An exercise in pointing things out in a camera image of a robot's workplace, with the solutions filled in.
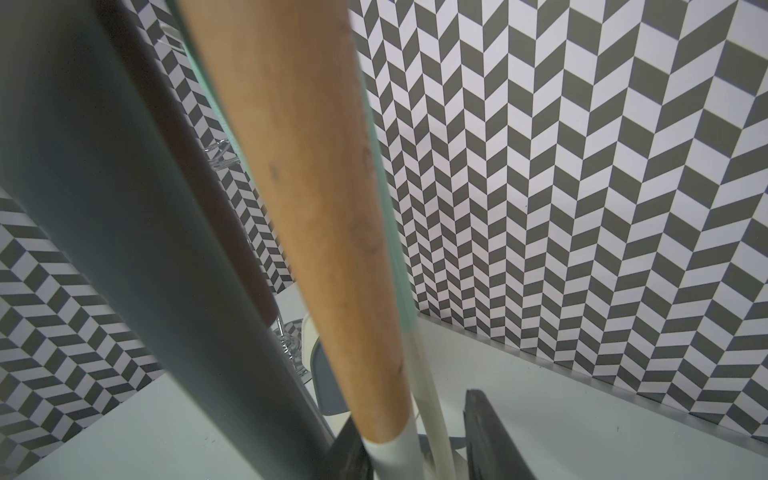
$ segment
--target wooden handle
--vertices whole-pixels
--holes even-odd
[[[410,394],[343,0],[179,0],[363,438]]]

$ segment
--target wall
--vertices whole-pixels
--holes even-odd
[[[768,7],[540,3],[350,2],[419,309],[768,440]],[[222,138],[160,30],[174,23],[164,3],[127,5],[201,144]],[[258,193],[238,167],[219,174],[280,291],[292,278]],[[161,371],[0,202],[0,464],[13,470]],[[40,268],[17,266],[29,258]],[[51,352],[82,378],[46,370]]]

